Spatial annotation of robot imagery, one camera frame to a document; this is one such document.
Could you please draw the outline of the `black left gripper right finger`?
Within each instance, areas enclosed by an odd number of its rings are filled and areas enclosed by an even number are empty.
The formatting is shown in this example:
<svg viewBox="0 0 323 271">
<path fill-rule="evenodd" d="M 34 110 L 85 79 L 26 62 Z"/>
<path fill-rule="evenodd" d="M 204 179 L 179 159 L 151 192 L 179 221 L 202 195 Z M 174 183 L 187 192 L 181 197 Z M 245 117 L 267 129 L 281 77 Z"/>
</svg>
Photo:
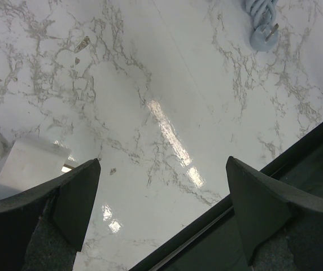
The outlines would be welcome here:
<svg viewBox="0 0 323 271">
<path fill-rule="evenodd" d="M 323 270 L 323 198 L 267 176 L 229 157 L 230 198 L 248 266 L 277 254 L 266 248 L 277 239 L 298 270 Z"/>
</svg>

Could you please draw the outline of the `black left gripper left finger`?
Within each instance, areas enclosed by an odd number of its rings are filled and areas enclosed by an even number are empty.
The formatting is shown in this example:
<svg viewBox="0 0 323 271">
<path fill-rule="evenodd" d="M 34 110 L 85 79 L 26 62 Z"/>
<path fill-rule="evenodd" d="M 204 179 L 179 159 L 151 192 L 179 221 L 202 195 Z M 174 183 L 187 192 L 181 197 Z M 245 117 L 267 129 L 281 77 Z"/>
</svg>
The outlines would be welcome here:
<svg viewBox="0 0 323 271">
<path fill-rule="evenodd" d="M 101 166 L 89 160 L 0 200 L 0 270 L 72 270 L 82 250 Z"/>
</svg>

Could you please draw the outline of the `blue round power strip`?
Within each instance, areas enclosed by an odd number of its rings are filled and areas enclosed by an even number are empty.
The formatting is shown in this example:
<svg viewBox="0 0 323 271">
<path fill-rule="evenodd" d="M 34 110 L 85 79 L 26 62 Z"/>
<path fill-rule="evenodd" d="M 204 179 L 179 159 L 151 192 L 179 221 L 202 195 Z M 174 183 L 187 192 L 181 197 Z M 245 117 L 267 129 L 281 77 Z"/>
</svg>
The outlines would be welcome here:
<svg viewBox="0 0 323 271">
<path fill-rule="evenodd" d="M 278 0 L 245 1 L 245 11 L 251 16 L 254 28 L 250 45 L 255 51 L 268 52 L 278 42 L 277 3 Z"/>
</svg>

